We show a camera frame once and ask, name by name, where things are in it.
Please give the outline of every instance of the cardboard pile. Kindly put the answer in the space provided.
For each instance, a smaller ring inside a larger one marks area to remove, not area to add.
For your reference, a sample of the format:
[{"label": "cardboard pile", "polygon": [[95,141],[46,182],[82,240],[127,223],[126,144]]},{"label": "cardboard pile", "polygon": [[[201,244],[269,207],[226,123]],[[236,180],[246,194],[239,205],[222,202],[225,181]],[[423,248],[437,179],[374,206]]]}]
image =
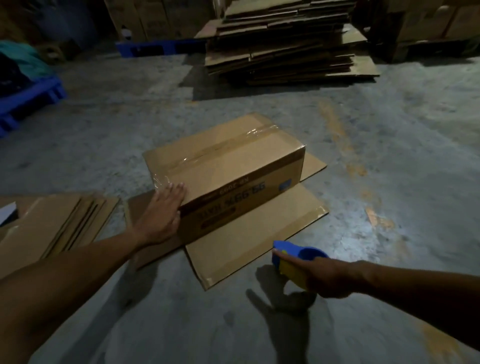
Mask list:
[{"label": "cardboard pile", "polygon": [[189,39],[215,18],[209,0],[105,0],[120,40]]},{"label": "cardboard pile", "polygon": [[250,85],[378,76],[358,48],[366,38],[349,24],[354,6],[354,0],[236,0],[196,38],[209,40],[209,74]]},{"label": "cardboard pile", "polygon": [[99,194],[0,196],[16,219],[0,228],[0,279],[36,261],[91,243],[118,198]]},{"label": "cardboard pile", "polygon": [[[140,251],[136,268],[186,245],[208,289],[327,213],[300,182],[326,164],[257,113],[144,153],[157,188],[184,182],[188,193],[177,236]],[[132,197],[135,224],[154,191]]]},{"label": "cardboard pile", "polygon": [[467,40],[480,35],[480,0],[360,0],[373,43]]}]

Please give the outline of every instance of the gray concrete floor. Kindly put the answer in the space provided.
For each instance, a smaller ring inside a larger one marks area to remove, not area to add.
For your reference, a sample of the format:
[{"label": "gray concrete floor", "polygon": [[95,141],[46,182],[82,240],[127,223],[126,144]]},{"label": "gray concrete floor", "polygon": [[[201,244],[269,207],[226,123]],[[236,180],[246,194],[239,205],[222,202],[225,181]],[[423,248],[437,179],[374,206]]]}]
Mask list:
[{"label": "gray concrete floor", "polygon": [[[152,188],[143,151],[257,111],[328,163],[305,185],[331,213],[293,242],[349,261],[480,275],[480,58],[381,65],[376,83],[264,88],[208,78],[199,60],[102,57],[63,67],[69,98],[0,140],[0,193],[128,198]],[[102,236],[123,228],[119,207]],[[31,362],[480,360],[363,295],[317,298],[299,315],[273,311],[286,298],[269,261],[265,254],[207,292],[182,250],[137,274],[123,267]]]}]

